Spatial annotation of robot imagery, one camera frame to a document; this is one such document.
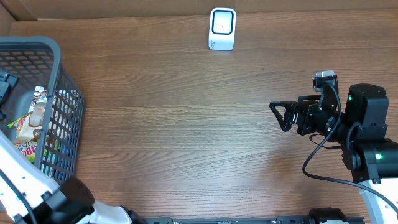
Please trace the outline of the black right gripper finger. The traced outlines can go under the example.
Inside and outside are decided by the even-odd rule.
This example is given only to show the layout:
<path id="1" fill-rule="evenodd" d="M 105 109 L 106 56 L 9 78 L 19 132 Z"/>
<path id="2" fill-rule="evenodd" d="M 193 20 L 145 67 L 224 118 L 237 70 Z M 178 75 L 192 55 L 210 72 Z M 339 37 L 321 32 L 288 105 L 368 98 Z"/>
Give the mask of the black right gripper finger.
<path id="1" fill-rule="evenodd" d="M 276 109 L 276 107 L 284 107 L 287 110 L 291 110 L 298 105 L 295 101 L 272 101 L 269 104 L 270 109 Z"/>
<path id="2" fill-rule="evenodd" d="M 272 107 L 271 111 L 275 115 L 281 130 L 284 132 L 290 131 L 297 119 L 296 108 L 285 108 L 284 114 L 281 114 L 276 107 Z"/>

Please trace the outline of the beige mushroom snack bag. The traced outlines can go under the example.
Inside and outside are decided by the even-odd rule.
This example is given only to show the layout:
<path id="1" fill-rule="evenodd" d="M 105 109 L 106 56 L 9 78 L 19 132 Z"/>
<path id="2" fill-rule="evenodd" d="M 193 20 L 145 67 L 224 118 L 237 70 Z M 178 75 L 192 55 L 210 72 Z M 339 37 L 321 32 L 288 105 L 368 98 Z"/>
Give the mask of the beige mushroom snack bag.
<path id="1" fill-rule="evenodd" d="M 36 86 L 32 94 L 28 113 L 15 120 L 12 125 L 16 129 L 15 143 L 37 142 L 40 139 L 39 131 L 44 123 L 46 105 L 47 89 L 42 86 Z"/>

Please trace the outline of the green Haribo candy bag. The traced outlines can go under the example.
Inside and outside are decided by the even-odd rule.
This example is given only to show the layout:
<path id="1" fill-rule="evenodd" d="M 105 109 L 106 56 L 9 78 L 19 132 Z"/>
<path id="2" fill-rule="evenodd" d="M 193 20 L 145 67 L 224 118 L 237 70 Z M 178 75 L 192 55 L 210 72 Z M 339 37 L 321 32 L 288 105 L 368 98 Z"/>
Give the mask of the green Haribo candy bag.
<path id="1" fill-rule="evenodd" d="M 43 120 L 44 115 L 30 112 L 7 125 L 8 128 L 16 130 L 16 138 L 13 140 L 16 149 L 31 163 L 35 161 Z"/>

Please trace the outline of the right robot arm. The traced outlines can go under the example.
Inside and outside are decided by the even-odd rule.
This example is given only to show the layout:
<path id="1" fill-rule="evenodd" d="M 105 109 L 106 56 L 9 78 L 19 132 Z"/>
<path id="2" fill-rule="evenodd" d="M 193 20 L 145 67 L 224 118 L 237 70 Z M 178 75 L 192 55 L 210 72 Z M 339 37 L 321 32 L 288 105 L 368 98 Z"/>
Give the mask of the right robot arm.
<path id="1" fill-rule="evenodd" d="M 353 85 L 343 108 L 336 84 L 314 87 L 320 90 L 319 95 L 269 104 L 284 132 L 296 124 L 302 136 L 324 137 L 306 158 L 302 172 L 312 179 L 356 187 L 373 223 L 397 223 L 397 143 L 386 138 L 389 100 L 385 89 L 365 83 Z M 339 144 L 351 181 L 307 171 L 310 160 L 325 142 Z"/>

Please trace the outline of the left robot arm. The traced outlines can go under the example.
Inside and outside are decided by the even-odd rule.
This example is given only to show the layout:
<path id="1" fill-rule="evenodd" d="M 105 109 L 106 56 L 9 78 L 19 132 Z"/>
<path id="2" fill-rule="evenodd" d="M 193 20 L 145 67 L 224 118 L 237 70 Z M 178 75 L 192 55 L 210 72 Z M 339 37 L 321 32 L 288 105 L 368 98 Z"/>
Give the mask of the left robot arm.
<path id="1" fill-rule="evenodd" d="M 16 223 L 140 223 L 75 177 L 85 112 L 64 73 L 1 70 L 1 202 Z"/>

